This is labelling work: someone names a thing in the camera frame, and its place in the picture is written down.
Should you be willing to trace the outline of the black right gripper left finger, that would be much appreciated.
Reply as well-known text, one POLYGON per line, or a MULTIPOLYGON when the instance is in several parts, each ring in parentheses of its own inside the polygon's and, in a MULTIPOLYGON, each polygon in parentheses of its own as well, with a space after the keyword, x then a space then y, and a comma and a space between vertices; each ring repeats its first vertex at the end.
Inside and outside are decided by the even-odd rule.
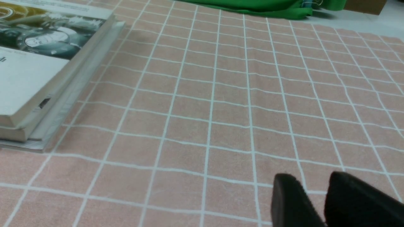
POLYGON ((325 227, 301 183, 291 174, 274 177, 271 218, 274 227, 325 227))

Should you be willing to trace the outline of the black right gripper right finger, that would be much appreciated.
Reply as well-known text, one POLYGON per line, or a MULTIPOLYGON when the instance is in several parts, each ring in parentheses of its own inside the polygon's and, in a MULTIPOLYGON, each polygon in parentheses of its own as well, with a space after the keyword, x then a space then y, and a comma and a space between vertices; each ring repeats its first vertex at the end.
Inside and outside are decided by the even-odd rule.
POLYGON ((402 227, 404 206, 358 177, 334 171, 324 216, 329 227, 402 227))

